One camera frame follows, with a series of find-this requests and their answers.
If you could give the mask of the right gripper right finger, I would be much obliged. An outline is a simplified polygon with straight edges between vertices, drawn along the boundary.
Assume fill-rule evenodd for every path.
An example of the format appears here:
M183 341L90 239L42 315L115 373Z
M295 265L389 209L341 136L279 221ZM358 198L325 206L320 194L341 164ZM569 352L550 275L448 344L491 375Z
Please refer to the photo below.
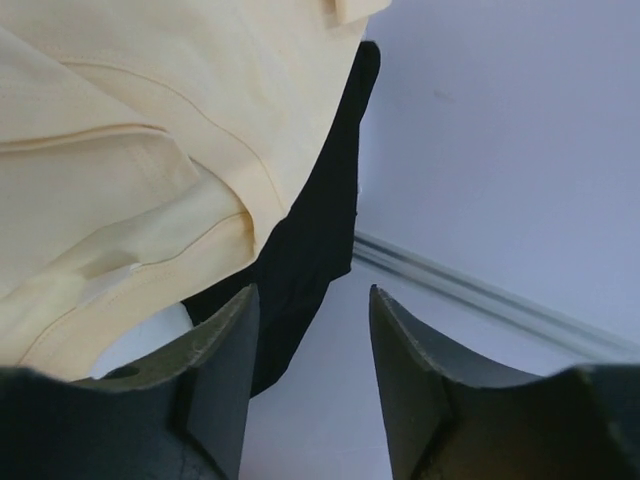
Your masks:
M396 479L635 479L639 368L549 376L484 357L379 287L369 325Z

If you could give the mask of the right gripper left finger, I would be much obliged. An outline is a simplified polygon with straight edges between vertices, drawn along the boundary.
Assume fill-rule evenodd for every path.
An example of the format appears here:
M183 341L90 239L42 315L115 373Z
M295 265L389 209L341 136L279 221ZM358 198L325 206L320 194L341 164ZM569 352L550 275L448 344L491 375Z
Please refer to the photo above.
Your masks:
M259 330L255 287L100 379L1 371L5 479L234 479Z

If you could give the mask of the cream yellow t shirt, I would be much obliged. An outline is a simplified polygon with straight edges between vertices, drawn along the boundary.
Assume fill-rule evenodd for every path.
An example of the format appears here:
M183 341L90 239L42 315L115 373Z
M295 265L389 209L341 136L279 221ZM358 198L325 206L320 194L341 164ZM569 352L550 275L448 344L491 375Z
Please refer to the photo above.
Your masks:
M5 1L1 362L66 381L255 261L383 1Z

